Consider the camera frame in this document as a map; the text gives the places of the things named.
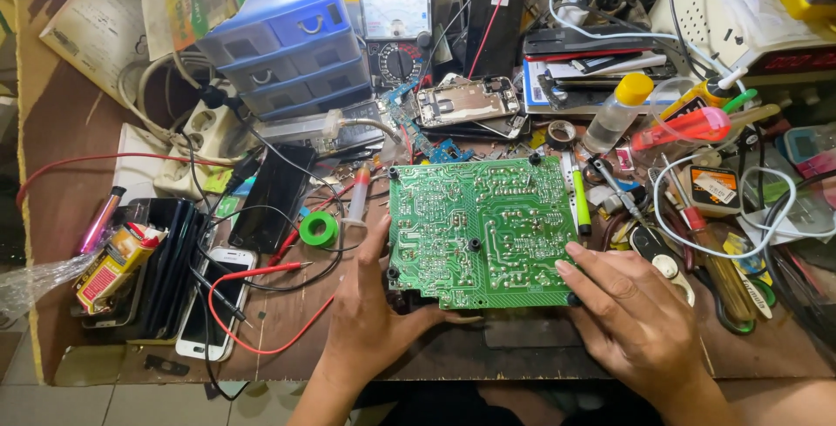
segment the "red digital display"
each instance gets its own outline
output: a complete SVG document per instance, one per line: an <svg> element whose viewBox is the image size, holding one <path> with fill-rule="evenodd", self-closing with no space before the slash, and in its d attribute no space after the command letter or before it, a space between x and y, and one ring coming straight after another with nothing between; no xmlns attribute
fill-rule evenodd
<svg viewBox="0 0 836 426"><path fill-rule="evenodd" d="M749 76L800 74L836 70L836 46L770 52L749 67Z"/></svg>

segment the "green circuit board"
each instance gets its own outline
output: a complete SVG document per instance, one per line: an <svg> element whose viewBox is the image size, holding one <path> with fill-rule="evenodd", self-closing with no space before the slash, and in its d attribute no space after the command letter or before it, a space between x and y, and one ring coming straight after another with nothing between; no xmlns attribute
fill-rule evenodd
<svg viewBox="0 0 836 426"><path fill-rule="evenodd" d="M578 237L557 156L392 169L392 290L443 309L566 305L554 262Z"/></svg>

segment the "white extension socket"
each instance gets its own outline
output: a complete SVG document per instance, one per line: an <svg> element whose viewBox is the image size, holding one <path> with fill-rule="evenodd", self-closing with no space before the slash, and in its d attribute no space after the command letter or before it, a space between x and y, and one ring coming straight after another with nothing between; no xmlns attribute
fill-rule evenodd
<svg viewBox="0 0 836 426"><path fill-rule="evenodd" d="M234 96L236 93L227 82L221 83L221 80L215 79L212 84L226 91L229 96ZM223 105L217 109L208 109L201 101L197 103L192 117L183 125L183 135L192 140L196 155L218 156L224 136L232 130L236 122L235 115L229 107ZM176 148L172 148L169 156L189 157L188 154L183 155L178 152ZM209 166L196 165L195 173L198 184L203 187L209 176ZM160 174L154 178L154 186L178 197L187 197L196 201L202 199L200 189L197 188L192 178L192 165L188 162L166 160Z"/></svg>

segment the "hand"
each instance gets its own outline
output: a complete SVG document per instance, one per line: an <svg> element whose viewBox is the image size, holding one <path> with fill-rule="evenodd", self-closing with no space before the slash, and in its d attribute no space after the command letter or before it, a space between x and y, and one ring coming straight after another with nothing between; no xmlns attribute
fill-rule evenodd
<svg viewBox="0 0 836 426"><path fill-rule="evenodd" d="M633 251L599 253L577 243L555 266L583 301L570 309L587 351L657 409L714 384L702 365L694 312L652 264Z"/></svg>
<svg viewBox="0 0 836 426"><path fill-rule="evenodd" d="M427 305L408 315L394 313L386 303L381 281L381 251L392 218L383 217L369 228L357 253L357 265L346 273L334 295L333 314L325 351L319 360L324 377L358 392L392 365L425 331L443 321L471 323L438 305Z"/></svg>

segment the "white samsung phone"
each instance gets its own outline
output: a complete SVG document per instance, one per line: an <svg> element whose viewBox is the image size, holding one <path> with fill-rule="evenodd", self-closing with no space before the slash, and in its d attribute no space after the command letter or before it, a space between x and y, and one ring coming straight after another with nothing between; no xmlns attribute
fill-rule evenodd
<svg viewBox="0 0 836 426"><path fill-rule="evenodd" d="M214 248L209 256L232 272L251 270L256 264L256 254L252 251L218 247ZM209 264L208 261L203 262L201 271L210 284L224 275L223 271ZM236 306L242 309L246 302L247 289L248 286L244 284L244 279L235 279L221 282L217 285L216 291L223 292L229 301L235 301ZM205 294L206 289L202 288L202 292ZM203 301L198 301L194 295L192 296L189 310L181 324L180 333L177 335L175 346L177 354L203 359L206 356L206 351L209 351L210 361L224 361L232 353L232 343L234 341L217 325L212 314L210 314L209 346L206 346L206 318L203 313L205 305L200 306L202 304ZM224 321L231 332L235 333L238 328L238 321L233 317L233 314L218 299L215 299L213 306L218 318Z"/></svg>

